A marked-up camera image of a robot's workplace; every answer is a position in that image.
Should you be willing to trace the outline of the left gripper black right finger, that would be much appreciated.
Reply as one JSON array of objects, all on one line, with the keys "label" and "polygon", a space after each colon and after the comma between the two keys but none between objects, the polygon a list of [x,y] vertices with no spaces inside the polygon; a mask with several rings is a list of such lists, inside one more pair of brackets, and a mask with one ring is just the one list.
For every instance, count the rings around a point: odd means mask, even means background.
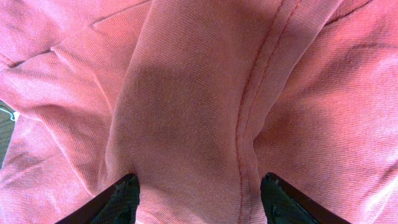
[{"label": "left gripper black right finger", "polygon": [[262,178],[260,190],[270,224],[349,224],[275,173],[268,172]]}]

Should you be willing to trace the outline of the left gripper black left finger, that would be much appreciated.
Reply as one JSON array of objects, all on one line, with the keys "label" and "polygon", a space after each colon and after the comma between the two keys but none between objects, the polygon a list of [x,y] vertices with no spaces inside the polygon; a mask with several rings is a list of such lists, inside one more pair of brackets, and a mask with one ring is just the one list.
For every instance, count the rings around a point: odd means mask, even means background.
[{"label": "left gripper black left finger", "polygon": [[127,174],[57,224],[135,224],[139,196],[137,176]]}]

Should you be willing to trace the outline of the orange red t-shirt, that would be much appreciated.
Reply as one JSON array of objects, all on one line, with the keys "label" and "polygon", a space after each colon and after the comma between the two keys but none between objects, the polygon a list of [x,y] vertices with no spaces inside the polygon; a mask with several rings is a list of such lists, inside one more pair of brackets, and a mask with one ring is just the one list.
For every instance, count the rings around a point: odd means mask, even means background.
[{"label": "orange red t-shirt", "polygon": [[128,173],[138,223],[265,223],[268,172],[397,222],[396,1],[2,1],[1,100],[2,223]]}]

